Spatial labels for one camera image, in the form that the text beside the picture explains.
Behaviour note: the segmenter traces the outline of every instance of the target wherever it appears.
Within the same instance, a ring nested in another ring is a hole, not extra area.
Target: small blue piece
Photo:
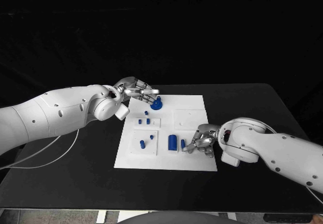
[[[185,139],[181,140],[181,147],[185,148]]]
[[[175,134],[169,136],[169,150],[178,151],[178,136]]]
[[[146,148],[146,145],[145,145],[145,141],[143,140],[140,141],[140,146],[142,146],[142,148]]]
[[[158,99],[156,99],[155,102],[153,102],[153,105],[151,105],[151,108],[152,108],[153,110],[159,110],[159,109],[162,109],[162,107],[164,107],[162,98],[158,97]]]

